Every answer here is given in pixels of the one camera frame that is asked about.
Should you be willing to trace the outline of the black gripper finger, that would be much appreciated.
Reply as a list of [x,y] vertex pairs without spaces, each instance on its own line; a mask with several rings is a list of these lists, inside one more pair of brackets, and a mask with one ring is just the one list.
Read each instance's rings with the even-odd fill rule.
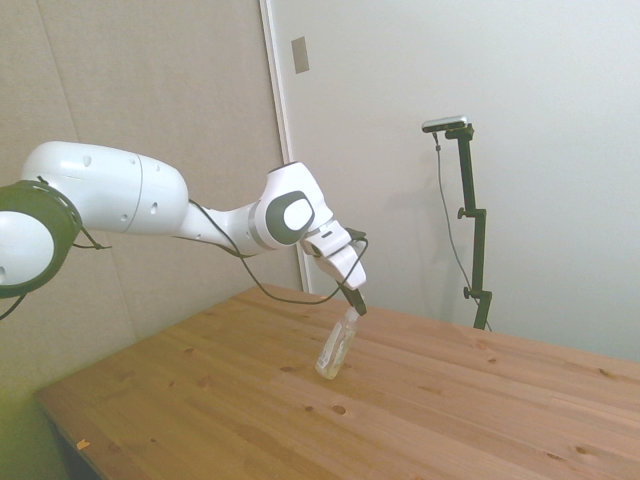
[[348,287],[343,286],[342,294],[349,302],[350,306],[355,309],[359,316],[364,316],[367,313],[367,307],[364,298],[358,289],[349,289]]

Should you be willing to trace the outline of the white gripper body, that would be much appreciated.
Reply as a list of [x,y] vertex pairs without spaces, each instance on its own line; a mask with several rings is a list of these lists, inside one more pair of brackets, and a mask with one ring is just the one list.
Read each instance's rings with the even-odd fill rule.
[[367,247],[366,240],[352,241],[329,257],[315,259],[318,268],[349,290],[362,287],[366,273],[359,256]]

